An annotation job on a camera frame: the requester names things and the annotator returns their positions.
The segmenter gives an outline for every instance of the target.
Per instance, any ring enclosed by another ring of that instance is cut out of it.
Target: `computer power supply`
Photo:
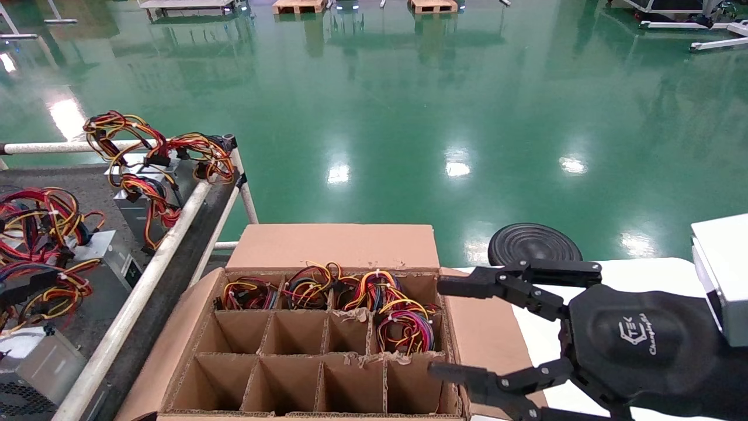
[[[136,166],[130,169],[130,172],[136,172],[141,177],[147,177],[152,180],[159,182],[166,193],[166,202],[170,205],[181,207],[187,202],[189,196],[192,194],[195,186],[197,186],[197,180],[193,176],[194,161],[191,160],[180,160],[176,156],[176,152],[172,151],[170,154],[171,162],[169,166]],[[167,182],[166,177],[163,173],[169,174],[174,182],[179,187],[178,191],[171,189],[170,184]],[[128,198],[128,194],[125,190],[119,190],[114,195],[114,203],[120,209],[125,222],[135,236],[135,239],[141,244],[145,245],[144,232],[146,229],[146,222],[148,218],[148,209],[151,206],[151,200],[142,195],[132,201]],[[165,227],[161,220],[156,217],[150,221],[150,229],[148,236],[151,239],[158,239],[163,237],[168,228]]]
[[[77,312],[90,321],[111,320],[117,316],[143,271],[116,231],[101,231],[85,246],[73,249],[71,265],[93,258],[99,266],[84,273],[93,293],[83,300]]]
[[[85,357],[49,326],[0,336],[0,417],[50,420],[85,365]],[[107,392],[104,381],[82,420],[96,416]]]

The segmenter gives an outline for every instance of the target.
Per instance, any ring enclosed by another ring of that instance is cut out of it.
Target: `box compartment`
[[[327,313],[318,310],[278,310],[272,313],[262,346],[265,355],[320,355]]]
[[[241,404],[244,412],[312,412],[322,362],[317,357],[261,357]]]
[[[383,414],[386,411],[382,361],[360,366],[341,354],[325,355],[322,361],[318,412]]]
[[[215,319],[230,352],[257,354],[271,315],[269,310],[223,310],[215,312]]]
[[[257,356],[197,354],[174,393],[171,410],[238,411]]]
[[[370,345],[367,341],[369,324],[370,318],[361,322],[354,316],[330,314],[325,334],[324,353],[355,352],[359,355],[375,353],[376,350],[368,348]]]
[[[415,354],[406,364],[387,361],[387,413],[458,415],[457,389],[427,371],[429,363],[445,360],[444,355]]]

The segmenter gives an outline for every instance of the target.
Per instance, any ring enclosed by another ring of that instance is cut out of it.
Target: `white metal rail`
[[[140,145],[141,142],[138,140],[125,140],[114,141],[114,144],[118,148],[123,149],[132,145]],[[4,155],[67,154],[80,152],[91,152],[91,146],[87,142],[10,143],[0,145],[0,154]],[[234,148],[232,151],[231,160],[240,176],[245,177],[244,166],[242,165],[242,158],[239,156],[238,148]],[[0,159],[0,170],[2,169],[7,169],[7,166],[5,165],[5,162]],[[153,294],[153,290],[156,288],[156,285],[158,285],[161,276],[166,271],[166,267],[174,257],[177,247],[179,247],[182,239],[184,239],[187,229],[192,224],[192,221],[200,210],[200,206],[203,204],[203,200],[207,197],[211,187],[212,185],[207,181],[201,181],[192,191],[192,194],[189,196],[189,199],[182,209],[179,220],[164,237],[161,245],[156,250],[156,254],[153,256],[144,270],[143,275],[138,280],[138,284],[132,289],[127,301],[125,301],[119,314],[117,314],[117,317],[106,331],[104,338],[94,351],[93,356],[91,356],[86,367],[83,368],[83,372],[78,377],[73,388],[70,389],[70,392],[62,402],[62,405],[60,405],[54,418],[52,418],[52,421],[79,421],[82,418],[86,408],[91,402],[91,399],[94,397],[96,390],[102,381],[104,381],[107,371],[111,368],[114,359],[122,349],[125,339],[132,330],[132,327],[135,325],[135,322],[138,320],[138,316],[143,312],[148,299]],[[218,219],[218,223],[216,224],[215,230],[210,238],[209,245],[203,253],[203,256],[200,258],[200,262],[195,269],[190,285],[200,278],[205,270],[205,266],[208,264],[210,254],[214,249],[229,250],[236,248],[237,241],[216,241],[218,236],[221,234],[221,230],[223,229],[229,213],[231,212],[231,208],[236,202],[238,196],[242,197],[244,207],[247,211],[247,218],[249,218],[249,223],[258,223],[257,212],[254,209],[254,202],[249,190],[249,183],[244,181],[239,184],[239,188],[235,188],[234,191],[231,192],[226,208]]]

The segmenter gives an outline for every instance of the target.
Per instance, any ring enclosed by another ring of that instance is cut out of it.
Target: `wire connector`
[[[200,180],[208,178],[208,165],[205,163],[197,163],[197,166],[194,168],[194,176]]]
[[[141,251],[150,257],[153,257],[156,254],[156,251],[154,249],[151,249],[149,246],[143,246]]]
[[[127,199],[127,201],[130,202],[130,203],[135,203],[135,202],[138,201],[138,199],[142,195],[143,194],[140,193],[140,192],[129,192],[129,193],[127,193],[127,197],[125,197],[125,199]]]
[[[74,257],[76,257],[76,254],[73,253],[73,251],[70,250],[69,247],[63,246],[60,248],[60,254],[57,257],[55,266],[65,268],[67,267],[67,264],[70,263],[71,260],[73,260]]]
[[[187,148],[177,148],[177,158],[181,160],[189,160],[189,151],[187,151]]]
[[[169,166],[169,164],[171,164],[171,158],[163,155],[156,154],[152,157],[143,158],[143,166]]]
[[[247,182],[247,173],[243,172],[239,178],[236,180],[236,188],[239,189],[242,187],[244,183]]]
[[[221,302],[220,297],[213,298],[213,309],[215,311],[225,310],[224,304]]]

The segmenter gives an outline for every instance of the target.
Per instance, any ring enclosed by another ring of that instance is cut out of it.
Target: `gripper logo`
[[[634,321],[633,317],[624,317],[623,321],[618,322],[618,328],[621,332],[621,338],[632,345],[638,345],[649,339],[649,353],[657,355],[655,331],[652,329],[652,323],[646,314],[639,314],[638,321]]]

